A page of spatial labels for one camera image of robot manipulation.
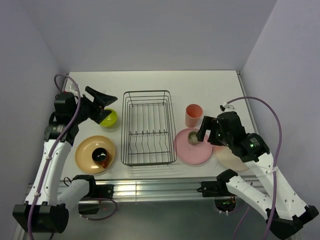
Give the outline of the dark red teacup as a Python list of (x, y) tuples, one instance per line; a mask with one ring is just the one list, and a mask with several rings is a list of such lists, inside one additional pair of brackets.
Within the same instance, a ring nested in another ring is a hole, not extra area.
[(110, 160), (110, 154), (105, 148), (102, 148), (102, 147), (96, 148), (92, 152), (91, 157), (92, 157), (93, 162), (96, 165), (101, 166), (104, 169), (106, 169), (108, 167), (109, 160)]

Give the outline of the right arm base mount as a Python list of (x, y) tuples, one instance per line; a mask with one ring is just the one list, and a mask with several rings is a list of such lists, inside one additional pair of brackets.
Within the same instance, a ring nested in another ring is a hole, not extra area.
[(202, 181), (196, 190), (203, 198), (213, 198), (214, 207), (220, 215), (230, 215), (237, 209), (236, 196), (221, 181)]

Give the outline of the pink cream floral plate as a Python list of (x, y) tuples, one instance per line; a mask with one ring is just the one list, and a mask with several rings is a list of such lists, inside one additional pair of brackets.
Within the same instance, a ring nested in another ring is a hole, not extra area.
[(227, 146), (214, 146), (214, 153), (218, 162), (227, 169), (235, 172), (243, 172), (249, 169)]

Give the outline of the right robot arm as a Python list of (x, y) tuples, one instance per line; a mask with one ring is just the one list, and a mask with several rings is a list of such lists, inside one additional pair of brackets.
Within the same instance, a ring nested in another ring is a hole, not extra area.
[(208, 143), (228, 147), (255, 174), (266, 193), (245, 182), (234, 170), (227, 169), (216, 177), (213, 186), (200, 188), (203, 194), (231, 194), (241, 198), (260, 213), (267, 231), (280, 240), (295, 235), (319, 215), (317, 208), (303, 201), (274, 165), (274, 157), (262, 137), (246, 132), (236, 112), (204, 116), (196, 134), (198, 141), (205, 139), (206, 131), (210, 131)]

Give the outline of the yellow-green bowl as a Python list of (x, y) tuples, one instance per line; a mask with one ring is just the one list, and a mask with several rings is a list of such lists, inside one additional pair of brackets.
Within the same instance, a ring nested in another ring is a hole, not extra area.
[(106, 110), (111, 111), (111, 113), (99, 125), (105, 128), (112, 128), (117, 123), (118, 115), (112, 108), (106, 108)]

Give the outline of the pink plastic cup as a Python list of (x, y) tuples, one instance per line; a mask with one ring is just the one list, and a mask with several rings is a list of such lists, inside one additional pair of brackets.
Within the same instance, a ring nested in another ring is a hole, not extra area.
[(185, 125), (188, 128), (194, 128), (203, 115), (203, 109), (198, 104), (190, 104), (185, 110)]

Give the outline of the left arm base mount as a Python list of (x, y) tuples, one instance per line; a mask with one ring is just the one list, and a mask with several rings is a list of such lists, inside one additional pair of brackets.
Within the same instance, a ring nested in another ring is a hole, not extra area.
[[(97, 207), (87, 208), (85, 210), (79, 210), (79, 216), (87, 221), (103, 221), (112, 217), (118, 210), (118, 204), (113, 200), (114, 186), (112, 184), (99, 185), (96, 183), (93, 175), (76, 175), (70, 179), (65, 177), (64, 180), (68, 180), (69, 183), (65, 183), (67, 189), (63, 191), (58, 200), (65, 204), (68, 210), (72, 210), (79, 205), (80, 201), (98, 201)], [(99, 218), (90, 217), (99, 212), (102, 202), (111, 202), (114, 204), (113, 211)]]

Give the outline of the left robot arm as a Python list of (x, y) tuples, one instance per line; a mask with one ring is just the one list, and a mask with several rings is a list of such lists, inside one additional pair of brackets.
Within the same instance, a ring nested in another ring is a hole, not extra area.
[(55, 111), (44, 131), (42, 160), (33, 186), (23, 204), (16, 204), (12, 215), (29, 234), (62, 233), (68, 224), (70, 211), (80, 200), (98, 196), (93, 175), (76, 175), (62, 193), (58, 193), (65, 161), (73, 147), (79, 124), (91, 119), (101, 123), (110, 113), (105, 107), (117, 101), (87, 86), (85, 95), (61, 92), (55, 96)]

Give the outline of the small speckled ceramic cup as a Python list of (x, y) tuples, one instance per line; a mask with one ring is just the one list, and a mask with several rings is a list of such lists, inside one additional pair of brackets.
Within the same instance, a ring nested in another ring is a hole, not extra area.
[(190, 131), (187, 135), (188, 143), (192, 146), (196, 146), (199, 144), (198, 137), (197, 137), (197, 131)]

